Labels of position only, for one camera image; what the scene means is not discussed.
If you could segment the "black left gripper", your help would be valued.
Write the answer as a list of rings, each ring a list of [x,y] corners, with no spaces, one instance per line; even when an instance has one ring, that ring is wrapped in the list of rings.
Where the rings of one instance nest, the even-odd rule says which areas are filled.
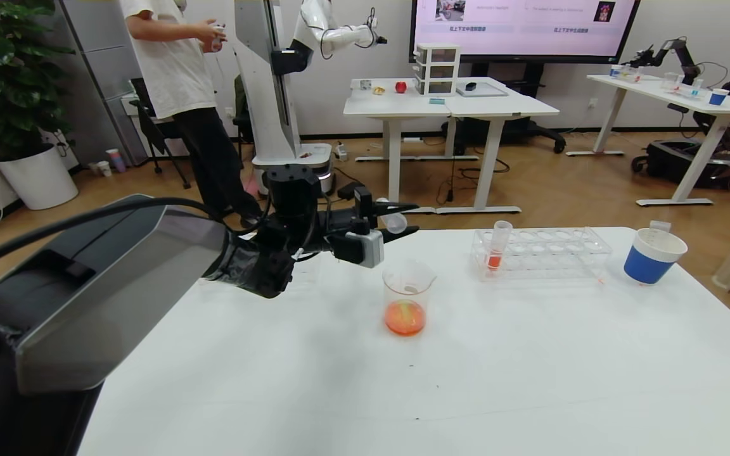
[[[334,210],[334,201],[327,198],[324,210],[317,214],[317,239],[330,236],[344,236],[349,232],[367,234],[376,227],[376,217],[387,217],[398,213],[418,210],[415,204],[402,204],[394,201],[373,200],[373,194],[365,186],[344,186],[337,191],[343,201],[352,201],[353,206]],[[379,230],[385,244],[411,236],[418,232],[417,225],[406,226],[403,231],[394,233],[387,228]]]

